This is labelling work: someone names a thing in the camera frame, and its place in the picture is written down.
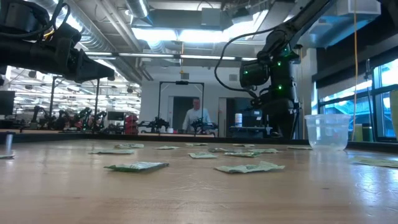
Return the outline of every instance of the workbench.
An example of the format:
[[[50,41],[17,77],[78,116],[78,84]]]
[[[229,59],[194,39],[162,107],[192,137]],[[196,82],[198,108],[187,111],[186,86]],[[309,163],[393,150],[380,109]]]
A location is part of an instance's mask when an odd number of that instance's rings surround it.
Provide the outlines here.
[[[134,141],[145,148],[132,155],[88,154],[124,143],[132,141],[14,143],[15,159],[0,160],[0,223],[397,223],[398,169],[349,161],[397,155],[257,145],[282,152],[192,159],[189,152],[233,146],[187,147],[170,141]],[[164,145],[181,148],[153,149]],[[170,165],[150,173],[103,168],[134,161]],[[213,169],[260,161],[286,168],[251,174]]]

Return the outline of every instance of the computer monitor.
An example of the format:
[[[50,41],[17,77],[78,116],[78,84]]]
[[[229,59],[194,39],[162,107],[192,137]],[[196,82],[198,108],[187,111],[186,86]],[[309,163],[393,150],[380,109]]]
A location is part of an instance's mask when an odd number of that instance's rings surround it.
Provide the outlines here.
[[[124,121],[124,112],[109,111],[108,121]]]

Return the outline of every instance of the doorway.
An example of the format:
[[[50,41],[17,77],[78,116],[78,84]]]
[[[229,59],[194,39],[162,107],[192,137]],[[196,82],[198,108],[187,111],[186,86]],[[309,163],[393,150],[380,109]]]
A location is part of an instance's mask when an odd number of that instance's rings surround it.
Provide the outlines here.
[[[182,129],[185,115],[189,109],[193,108],[192,96],[175,96],[173,100],[173,128]]]

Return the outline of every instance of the orange cable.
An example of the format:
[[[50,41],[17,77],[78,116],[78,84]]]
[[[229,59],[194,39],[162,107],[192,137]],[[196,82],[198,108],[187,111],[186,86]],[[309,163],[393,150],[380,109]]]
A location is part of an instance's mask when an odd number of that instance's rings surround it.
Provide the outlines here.
[[[354,120],[351,141],[354,141],[355,133],[355,114],[356,114],[356,85],[358,84],[358,35],[356,27],[356,0],[354,0],[354,54],[355,54],[355,89],[354,89]]]

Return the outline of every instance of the red object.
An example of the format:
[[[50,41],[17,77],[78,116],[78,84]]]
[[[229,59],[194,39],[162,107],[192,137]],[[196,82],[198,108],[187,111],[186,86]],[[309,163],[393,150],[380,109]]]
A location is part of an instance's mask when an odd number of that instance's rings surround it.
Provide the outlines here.
[[[124,131],[125,134],[133,134],[137,135],[138,134],[138,126],[137,126],[137,115],[133,114],[124,120],[124,123],[126,125],[126,130]]]

